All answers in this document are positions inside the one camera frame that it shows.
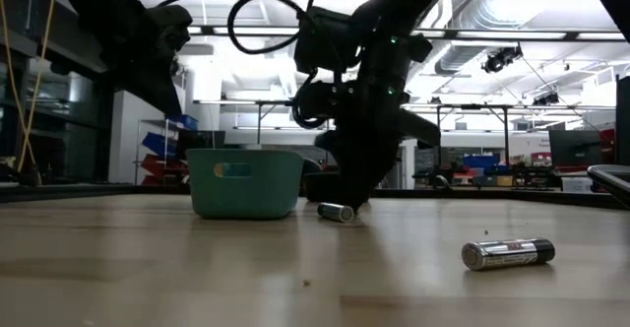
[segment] teal plastic bin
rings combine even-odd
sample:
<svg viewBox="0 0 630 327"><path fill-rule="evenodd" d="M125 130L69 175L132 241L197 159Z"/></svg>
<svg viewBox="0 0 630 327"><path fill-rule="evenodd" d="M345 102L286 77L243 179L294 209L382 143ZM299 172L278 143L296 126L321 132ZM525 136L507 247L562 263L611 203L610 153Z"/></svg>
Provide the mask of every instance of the teal plastic bin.
<svg viewBox="0 0 630 327"><path fill-rule="evenodd" d="M204 219L273 220L295 208L302 156L287 151L186 152L193 210Z"/></svg>

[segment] aa battery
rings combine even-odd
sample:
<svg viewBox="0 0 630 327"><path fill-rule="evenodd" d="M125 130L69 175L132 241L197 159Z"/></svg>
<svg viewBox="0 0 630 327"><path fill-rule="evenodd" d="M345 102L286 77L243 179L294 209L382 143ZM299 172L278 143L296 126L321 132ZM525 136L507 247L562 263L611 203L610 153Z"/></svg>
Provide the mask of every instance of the aa battery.
<svg viewBox="0 0 630 327"><path fill-rule="evenodd" d="M338 204L321 203L317 207L317 214L339 223L349 223L354 219L354 210L351 207Z"/></svg>
<svg viewBox="0 0 630 327"><path fill-rule="evenodd" d="M545 238L467 243L462 260L474 271L544 264L555 257L553 243Z"/></svg>

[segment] table surface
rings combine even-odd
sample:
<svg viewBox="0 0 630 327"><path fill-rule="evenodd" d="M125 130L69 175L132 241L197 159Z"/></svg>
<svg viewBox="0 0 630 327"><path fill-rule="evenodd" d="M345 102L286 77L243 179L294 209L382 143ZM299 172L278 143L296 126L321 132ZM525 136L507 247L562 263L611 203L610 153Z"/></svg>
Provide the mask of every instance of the table surface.
<svg viewBox="0 0 630 327"><path fill-rule="evenodd" d="M547 266L460 260L536 236ZM617 327L629 256L630 212L515 201L371 200L352 225L303 201L274 222L204 222L187 196L9 203L0 325Z"/></svg>

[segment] ceiling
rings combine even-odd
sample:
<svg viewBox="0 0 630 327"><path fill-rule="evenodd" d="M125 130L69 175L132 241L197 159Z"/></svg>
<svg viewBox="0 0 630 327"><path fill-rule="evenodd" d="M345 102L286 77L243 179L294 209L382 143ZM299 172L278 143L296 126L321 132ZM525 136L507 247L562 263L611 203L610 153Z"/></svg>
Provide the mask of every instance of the ceiling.
<svg viewBox="0 0 630 327"><path fill-rule="evenodd" d="M141 0L147 7L162 0ZM183 0L194 19L195 25L224 26L231 6L237 0ZM307 0L294 0L305 7ZM315 5L337 12L351 13L366 0L316 0ZM474 0L442 0L441 6L453 11L466 11ZM616 31L616 26L599 0L495 0L495 12L502 16L524 15L520 30L573 30ZM452 28L442 14L434 9L423 22L424 28ZM280 3L260 0L247 5L239 13L236 22L241 26L295 26L294 13ZM282 41L278 37L243 38L246 46L263 46ZM195 36L189 45L210 44L213 58L219 60L222 90L229 98L278 98L286 95L289 84L299 85L305 75L295 72L291 62L292 48L285 48L273 55L249 56L240 53L227 37ZM435 44L436 52L440 49ZM434 65L417 65L408 78L408 92L412 100L427 102L440 97L443 102L531 102L531 98L551 87L571 101L579 102L583 85L599 71L622 70L630 65L630 46L626 43L598 42L523 42L525 60L496 75L485 74L480 64L487 52L496 50L485 47L483 52L468 61L455 75L437 75ZM320 72L320 79L332 75Z"/></svg>

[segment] silver battery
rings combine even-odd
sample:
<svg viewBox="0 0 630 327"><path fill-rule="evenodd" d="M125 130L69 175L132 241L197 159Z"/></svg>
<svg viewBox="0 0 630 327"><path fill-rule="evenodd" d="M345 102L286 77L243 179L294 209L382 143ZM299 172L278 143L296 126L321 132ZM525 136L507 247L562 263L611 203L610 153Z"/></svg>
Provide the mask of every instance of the silver battery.
<svg viewBox="0 0 630 327"><path fill-rule="evenodd" d="M317 207L317 214L339 223L349 223L354 219L354 210L351 207L338 204L321 203Z"/></svg>
<svg viewBox="0 0 630 327"><path fill-rule="evenodd" d="M555 247L545 238L471 242L462 248L462 260L474 271L544 264L555 256Z"/></svg>

